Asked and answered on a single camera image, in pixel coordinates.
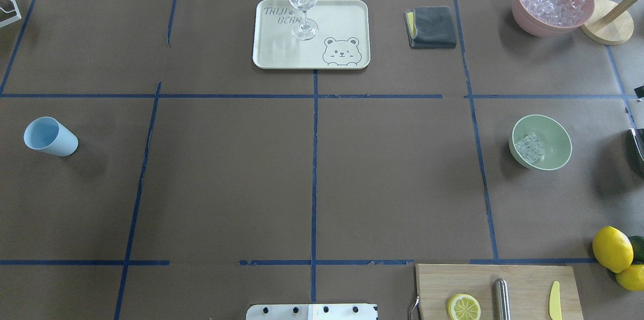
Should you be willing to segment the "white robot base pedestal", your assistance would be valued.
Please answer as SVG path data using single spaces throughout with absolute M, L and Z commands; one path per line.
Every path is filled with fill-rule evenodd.
M 246 319 L 378 318 L 377 305 L 368 303 L 256 304 L 246 313 Z

